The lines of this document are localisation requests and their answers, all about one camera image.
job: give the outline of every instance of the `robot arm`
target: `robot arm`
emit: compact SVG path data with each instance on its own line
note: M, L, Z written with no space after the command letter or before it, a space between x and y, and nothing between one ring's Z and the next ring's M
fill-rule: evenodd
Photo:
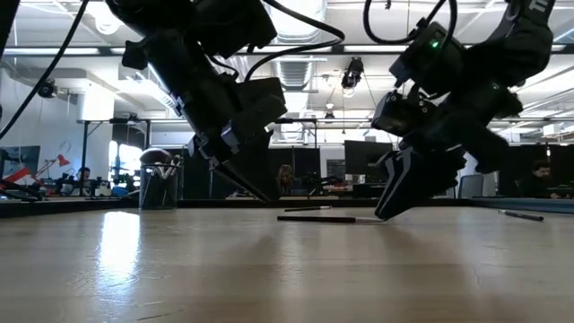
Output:
M423 24L409 48L391 66L397 86L415 85L408 96L390 92L378 104L372 126L403 137L401 151L382 157L387 188L376 215L388 220L457 184L464 153L476 170L500 168L508 143L487 126L517 115L522 104L509 87L542 72L552 52L548 19L555 0L510 0L500 25L483 43L464 48L443 44L446 30ZM438 47L444 47L438 55ZM430 98L447 94L438 106Z
M143 36L126 43L123 65L152 67L196 135L190 154L264 201L279 197L265 174L272 132L287 112L277 78L236 83L217 74L207 57L261 48L276 31L259 0L106 0L111 12Z

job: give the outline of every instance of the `ceiling light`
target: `ceiling light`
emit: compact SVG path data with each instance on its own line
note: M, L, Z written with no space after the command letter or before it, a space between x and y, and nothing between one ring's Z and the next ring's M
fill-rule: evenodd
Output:
M345 45L345 52L364 53L402 53L406 50L405 45Z
M54 56L59 51L59 48L6 48L4 54L6 56ZM65 56L73 55L99 55L100 51L97 48L68 48L65 50Z
M256 54L256 55L273 54L273 53L277 53L277 52L284 51L287 49L293 49L293 48L299 48L299 47L300 46L296 46L296 45L292 45L292 46L269 45L269 46L266 46L266 47L261 48L261 49L255 48L253 50L253 54ZM318 49L306 50L306 51L301 52L301 53L329 53L330 51L331 51L331 48L328 47L328 48L318 48ZM242 48L239 50L238 53L247 53L247 52L248 52L248 48Z

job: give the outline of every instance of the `marker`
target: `marker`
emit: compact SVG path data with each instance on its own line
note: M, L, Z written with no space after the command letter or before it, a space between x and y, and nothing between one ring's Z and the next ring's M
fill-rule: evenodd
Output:
M285 209L285 212L299 212L299 211L319 211L319 210L330 210L331 206L311 206L311 207L299 207L294 209Z
M518 219L525 219L525 220L537 221L537 222L543 222L544 221L544 217L539 216L539 215L520 214L520 213L506 211L506 210L499 210L499 213L504 214L506 216L516 217Z
M277 216L277 221L314 223L383 223L379 219L347 216Z

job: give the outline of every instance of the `red object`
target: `red object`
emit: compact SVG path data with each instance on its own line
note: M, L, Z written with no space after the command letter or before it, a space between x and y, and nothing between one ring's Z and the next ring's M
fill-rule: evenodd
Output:
M23 169L18 170L14 174L8 176L4 180L15 183L18 180L22 179L24 176L29 175L29 174L30 174L30 170L24 167Z

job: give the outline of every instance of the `desk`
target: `desk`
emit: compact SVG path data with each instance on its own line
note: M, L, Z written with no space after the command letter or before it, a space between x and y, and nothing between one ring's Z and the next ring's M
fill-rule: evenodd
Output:
M418 208L389 223L276 209L0 220L5 322L571 322L574 218ZM371 216L372 209L309 215Z

